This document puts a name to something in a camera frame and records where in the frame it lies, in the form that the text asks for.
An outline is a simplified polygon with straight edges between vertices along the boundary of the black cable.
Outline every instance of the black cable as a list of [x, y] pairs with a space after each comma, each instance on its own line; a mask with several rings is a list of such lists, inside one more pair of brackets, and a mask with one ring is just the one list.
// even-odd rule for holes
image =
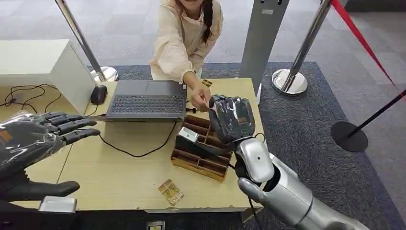
[[249, 201], [249, 205], [251, 206], [252, 214], [254, 214], [255, 221], [256, 221], [257, 224], [258, 224], [258, 228], [259, 228], [260, 230], [264, 230], [264, 228], [263, 228], [263, 227], [260, 225], [260, 223], [259, 223], [259, 220], [258, 220], [258, 217], [257, 217], [257, 213], [255, 212], [254, 205], [252, 204], [251, 198], [248, 197], [248, 201]]
[[[13, 89], [19, 88], [19, 87], [31, 87], [31, 88], [28, 88], [28, 89], [17, 89], [17, 90], [14, 90], [14, 91], [13, 91]], [[11, 88], [10, 88], [10, 93], [6, 96], [6, 98], [4, 98], [4, 105], [5, 105], [6, 107], [9, 107], [9, 106], [11, 105], [11, 103], [8, 103], [8, 102], [7, 102], [7, 98], [8, 98], [9, 96], [11, 96], [11, 100], [10, 100], [10, 101], [14, 100], [13, 93], [15, 93], [15, 92], [17, 92], [17, 91], [20, 91], [20, 90], [33, 90], [33, 89], [36, 89], [36, 88], [40, 88], [40, 86], [36, 86], [36, 85], [22, 85], [22, 86], [14, 86], [14, 87], [11, 87]]]
[[54, 103], [54, 102], [56, 102], [59, 98], [61, 98], [62, 97], [62, 93], [59, 95], [59, 97], [57, 97], [55, 100], [53, 100], [53, 101], [51, 101], [48, 105], [46, 105], [46, 107], [45, 107], [45, 113], [47, 113], [47, 111], [46, 111], [46, 109], [52, 104], [52, 103]]
[[40, 96], [42, 96], [42, 95], [45, 94], [45, 89], [43, 89], [41, 86], [38, 86], [38, 87], [42, 89], [42, 94], [37, 95], [37, 96], [35, 96], [35, 97], [32, 97], [32, 98], [30, 98], [30, 99], [27, 99], [27, 100], [23, 103], [23, 105], [21, 106], [21, 110], [24, 108], [25, 104], [26, 104], [29, 100], [34, 99], [34, 98], [38, 98], [38, 97], [40, 97]]
[[[236, 170], [236, 168], [235, 168], [235, 166], [233, 166], [232, 164], [228, 164], [228, 166], [230, 167], [230, 168], [232, 168], [232, 169], [234, 169], [234, 171]], [[260, 230], [264, 230], [264, 228], [261, 226], [261, 224], [259, 223], [259, 219], [258, 219], [258, 217], [257, 217], [257, 213], [255, 212], [255, 208], [254, 208], [254, 205], [252, 204], [252, 200], [251, 200], [251, 198], [249, 198], [248, 197], [248, 201], [249, 201], [249, 205], [251, 206], [251, 210], [252, 210], [252, 214], [254, 215], [254, 219], [255, 219], [255, 221], [257, 222], [257, 224], [258, 224], [258, 228], [260, 229]]]
[[175, 124], [173, 124], [173, 128], [172, 128], [172, 130], [170, 131], [170, 133], [169, 133], [169, 135], [168, 135], [168, 138], [166, 139], [166, 141], [165, 141], [161, 146], [159, 146], [158, 148], [156, 148], [156, 149], [154, 149], [154, 150], [151, 150], [151, 151], [149, 151], [149, 152], [147, 152], [147, 153], [145, 153], [145, 154], [139, 155], [139, 156], [133, 155], [133, 154], [127, 152], [127, 151], [124, 151], [124, 150], [121, 150], [121, 149], [115, 147], [114, 145], [112, 145], [112, 144], [108, 143], [107, 141], [105, 141], [105, 140], [103, 139], [103, 137], [102, 137], [100, 134], [99, 134], [99, 137], [100, 137], [100, 139], [102, 139], [102, 141], [103, 141], [105, 144], [107, 144], [108, 146], [112, 147], [113, 149], [118, 150], [118, 151], [120, 151], [120, 152], [123, 152], [123, 153], [125, 153], [125, 154], [128, 154], [128, 155], [130, 155], [130, 156], [132, 156], [132, 157], [135, 157], [135, 158], [141, 158], [141, 157], [144, 157], [144, 156], [146, 156], [146, 155], [149, 155], [149, 154], [151, 154], [151, 153], [153, 153], [153, 152], [155, 152], [155, 151], [157, 151], [157, 150], [160, 150], [162, 147], [164, 147], [164, 146], [166, 145], [166, 143], [168, 142], [170, 136], [172, 135], [172, 132], [173, 132], [173, 130], [175, 129], [175, 126], [176, 126], [176, 122], [175, 122]]
[[228, 163], [228, 166], [229, 166], [230, 168], [232, 168], [232, 169], [236, 170], [236, 167], [235, 167], [234, 165], [232, 165], [232, 164]]
[[265, 134], [263, 134], [263, 133], [257, 133], [254, 137], [257, 138], [258, 135], [262, 135], [262, 136], [264, 137], [264, 141], [263, 141], [263, 142], [265, 143]]
[[89, 115], [87, 115], [87, 116], [85, 116], [85, 117], [89, 117], [89, 116], [91, 116], [91, 115], [95, 114], [95, 113], [96, 113], [96, 111], [97, 111], [97, 107], [99, 107], [99, 104], [96, 104], [96, 109], [93, 111], [93, 113], [91, 113], [91, 114], [89, 114]]
[[30, 105], [30, 104], [28, 104], [28, 103], [8, 102], [8, 103], [0, 104], [0, 107], [1, 107], [1, 106], [6, 106], [6, 104], [8, 104], [8, 106], [10, 106], [11, 104], [28, 105], [28, 106], [30, 106], [30, 107], [34, 110], [34, 112], [35, 112], [36, 114], [38, 113], [38, 111], [34, 108], [34, 106], [32, 106], [32, 105]]
[[186, 108], [187, 112], [193, 112], [194, 114], [197, 112], [196, 108], [190, 109], [190, 108]]
[[[32, 99], [34, 99], [34, 98], [38, 98], [38, 97], [44, 95], [44, 94], [45, 94], [45, 89], [42, 88], [42, 86], [44, 86], [44, 85], [46, 85], [46, 86], [48, 86], [48, 87], [51, 87], [51, 88], [57, 90], [56, 87], [51, 86], [51, 85], [48, 85], [48, 84], [14, 86], [14, 87], [11, 87], [11, 88], [10, 88], [10, 93], [9, 93], [9, 94], [6, 96], [6, 98], [4, 99], [4, 104], [2, 104], [2, 105], [0, 105], [0, 106], [9, 107], [11, 104], [20, 104], [20, 105], [22, 105], [21, 109], [23, 109], [24, 106], [28, 105], [28, 106], [30, 106], [30, 107], [35, 111], [35, 113], [38, 113], [37, 110], [36, 110], [31, 104], [28, 104], [27, 102], [28, 102], [29, 100], [32, 100]], [[21, 87], [29, 87], [29, 88], [26, 88], [26, 89], [16, 89], [16, 88], [21, 88]], [[33, 90], [33, 89], [36, 89], [36, 88], [42, 89], [42, 90], [43, 90], [42, 94], [30, 98], [30, 99], [26, 100], [24, 103], [15, 102], [15, 98], [14, 98], [14, 96], [13, 96], [13, 93], [15, 93], [15, 92], [17, 92], [17, 91], [20, 91], [20, 90]]]

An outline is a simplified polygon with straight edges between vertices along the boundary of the woman's hand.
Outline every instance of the woman's hand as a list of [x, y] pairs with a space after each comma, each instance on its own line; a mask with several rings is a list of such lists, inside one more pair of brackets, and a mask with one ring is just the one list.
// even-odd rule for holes
[[197, 80], [194, 72], [185, 73], [183, 82], [192, 90], [190, 101], [193, 106], [200, 112], [209, 111], [207, 105], [211, 98], [210, 89]]

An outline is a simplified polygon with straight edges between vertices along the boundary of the black pole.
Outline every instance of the black pole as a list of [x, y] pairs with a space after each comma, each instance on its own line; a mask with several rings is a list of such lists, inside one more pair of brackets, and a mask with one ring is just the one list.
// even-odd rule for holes
[[398, 102], [406, 94], [406, 90], [400, 93], [397, 97], [391, 100], [387, 105], [378, 110], [368, 120], [362, 123], [360, 126], [356, 126], [349, 122], [340, 121], [331, 127], [331, 136], [334, 141], [340, 145], [343, 149], [351, 152], [363, 152], [368, 147], [368, 137], [362, 131], [370, 122], [375, 120], [379, 115], [389, 109], [392, 105]]
[[367, 124], [369, 124], [371, 121], [375, 120], [379, 115], [381, 115], [383, 112], [385, 112], [387, 109], [389, 109], [392, 105], [394, 105], [396, 102], [398, 102], [404, 95], [406, 94], [406, 90], [401, 92], [397, 97], [395, 97], [391, 102], [389, 102], [387, 105], [382, 107], [378, 112], [376, 112], [374, 115], [372, 115], [368, 120], [366, 120], [364, 123], [362, 123], [360, 126], [358, 126], [354, 131], [352, 131], [350, 134], [348, 134], [347, 137], [352, 137], [354, 134], [358, 133], [361, 129], [363, 129]]

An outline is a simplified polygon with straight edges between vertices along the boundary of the braided hair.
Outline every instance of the braided hair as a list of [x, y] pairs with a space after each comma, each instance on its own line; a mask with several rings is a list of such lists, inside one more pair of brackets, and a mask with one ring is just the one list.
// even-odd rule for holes
[[[175, 0], [177, 5], [183, 9], [183, 5], [180, 3], [179, 0]], [[202, 40], [204, 43], [207, 43], [210, 36], [212, 35], [212, 31], [210, 27], [213, 25], [213, 0], [204, 0], [203, 4], [203, 14], [204, 14], [204, 24], [206, 25], [206, 30], [203, 32]]]

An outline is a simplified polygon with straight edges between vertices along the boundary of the plastic covering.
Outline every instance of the plastic covering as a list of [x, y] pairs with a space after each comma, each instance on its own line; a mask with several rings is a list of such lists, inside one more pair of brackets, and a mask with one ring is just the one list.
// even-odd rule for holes
[[213, 95], [209, 107], [210, 121], [223, 143], [254, 134], [255, 120], [248, 99]]
[[64, 142], [41, 123], [41, 115], [21, 111], [0, 122], [0, 177], [26, 168], [59, 151]]

